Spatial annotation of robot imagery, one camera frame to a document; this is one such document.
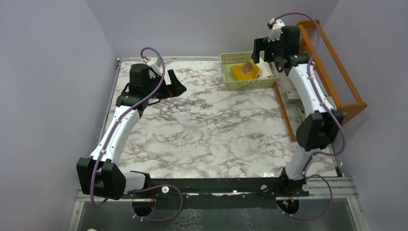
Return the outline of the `white towel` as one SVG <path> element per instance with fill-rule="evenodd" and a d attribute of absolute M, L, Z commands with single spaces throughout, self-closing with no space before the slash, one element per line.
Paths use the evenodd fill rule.
<path fill-rule="evenodd" d="M 259 58 L 259 63 L 256 64 L 259 68 L 257 78 L 258 80 L 264 79 L 277 79 L 277 75 L 272 67 L 270 67 L 268 62 L 265 62 L 261 57 Z"/>

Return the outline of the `yellow bear towel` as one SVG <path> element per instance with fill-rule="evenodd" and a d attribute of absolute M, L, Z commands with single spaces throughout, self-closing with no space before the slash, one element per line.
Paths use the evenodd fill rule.
<path fill-rule="evenodd" d="M 235 81 L 254 80 L 258 77 L 260 68 L 252 61 L 241 65 L 234 65 L 230 68 Z"/>

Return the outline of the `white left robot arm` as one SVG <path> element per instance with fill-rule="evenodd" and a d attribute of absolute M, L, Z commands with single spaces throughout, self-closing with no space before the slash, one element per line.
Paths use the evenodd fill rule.
<path fill-rule="evenodd" d="M 167 73 L 170 84 L 166 84 L 164 74 L 155 64 L 131 66 L 129 82 L 116 99 L 114 115 L 106 133 L 89 157 L 80 158 L 76 164 L 84 194 L 118 200 L 127 192 L 133 191 L 141 198 L 151 193 L 148 173 L 123 173 L 118 163 L 132 129 L 149 106 L 149 100 L 178 97 L 187 90 L 174 70 L 169 69 Z"/>

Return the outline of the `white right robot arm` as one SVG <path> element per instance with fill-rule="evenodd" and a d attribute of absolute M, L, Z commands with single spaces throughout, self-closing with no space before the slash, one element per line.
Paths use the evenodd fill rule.
<path fill-rule="evenodd" d="M 285 196 L 297 189 L 297 184 L 306 179 L 306 172 L 313 158 L 326 155 L 324 149 L 342 131 L 344 114 L 327 101 L 318 84 L 312 66 L 313 55 L 300 52 L 300 29 L 296 26 L 280 26 L 271 23 L 270 34 L 254 40 L 253 61 L 275 62 L 294 84 L 304 107 L 305 119 L 296 130 L 298 148 L 289 164 L 282 170 L 278 191 Z"/>

